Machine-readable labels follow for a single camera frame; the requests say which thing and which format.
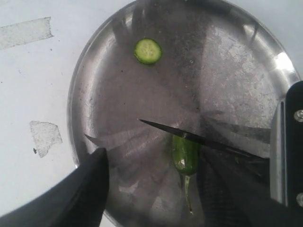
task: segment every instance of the cucumber slice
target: cucumber slice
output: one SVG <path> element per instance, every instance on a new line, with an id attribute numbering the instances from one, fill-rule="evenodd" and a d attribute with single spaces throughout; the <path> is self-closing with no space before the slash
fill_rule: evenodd
<path id="1" fill-rule="evenodd" d="M 144 38 L 137 42 L 134 55 L 143 64 L 154 64 L 162 56 L 162 49 L 156 41 Z"/>

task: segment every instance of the metal plate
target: metal plate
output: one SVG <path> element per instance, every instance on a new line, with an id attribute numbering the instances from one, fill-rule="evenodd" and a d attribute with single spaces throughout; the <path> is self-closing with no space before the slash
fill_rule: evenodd
<path id="1" fill-rule="evenodd" d="M 134 57 L 143 37 L 163 48 L 154 66 Z M 182 177 L 171 159 L 171 136 L 137 118 L 268 157 L 276 105 L 297 81 L 276 39 L 226 2 L 136 1 L 97 30 L 77 63 L 68 102 L 75 163 L 96 148 L 84 133 L 108 149 L 107 215 L 115 223 L 203 226 L 194 177 L 195 214 L 188 212 Z"/>

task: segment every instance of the cucumber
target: cucumber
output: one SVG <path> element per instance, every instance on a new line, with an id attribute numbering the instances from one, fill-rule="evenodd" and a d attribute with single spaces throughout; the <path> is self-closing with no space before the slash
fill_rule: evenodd
<path id="1" fill-rule="evenodd" d="M 201 145 L 185 138 L 173 135 L 172 138 L 172 157 L 176 169 L 185 176 L 185 198 L 189 212 L 193 214 L 188 193 L 190 176 L 195 174 L 198 167 L 198 152 Z"/>
<path id="2" fill-rule="evenodd" d="M 143 64 L 155 64 L 162 56 L 162 49 L 156 41 L 144 38 L 137 42 L 134 55 Z"/>

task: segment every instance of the white table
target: white table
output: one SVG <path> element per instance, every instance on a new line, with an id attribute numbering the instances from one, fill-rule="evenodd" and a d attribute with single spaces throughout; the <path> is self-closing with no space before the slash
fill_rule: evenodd
<path id="1" fill-rule="evenodd" d="M 75 168 L 66 123 L 73 69 L 94 31 L 130 2 L 0 0 L 0 216 L 44 193 Z M 303 1 L 231 2 L 268 27 L 303 75 Z M 33 149 L 47 150 L 49 144 L 34 142 L 30 122 L 38 122 L 33 133 L 55 143 L 43 158 Z M 103 218 L 101 226 L 113 225 Z"/>

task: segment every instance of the screw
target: screw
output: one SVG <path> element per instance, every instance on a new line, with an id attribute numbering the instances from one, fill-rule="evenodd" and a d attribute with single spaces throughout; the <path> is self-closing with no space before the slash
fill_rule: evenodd
<path id="1" fill-rule="evenodd" d="M 303 122 L 303 110 L 298 110 L 294 113 L 294 118 L 298 122 Z"/>
<path id="2" fill-rule="evenodd" d="M 297 195 L 297 203 L 300 207 L 303 207 L 303 193 Z"/>

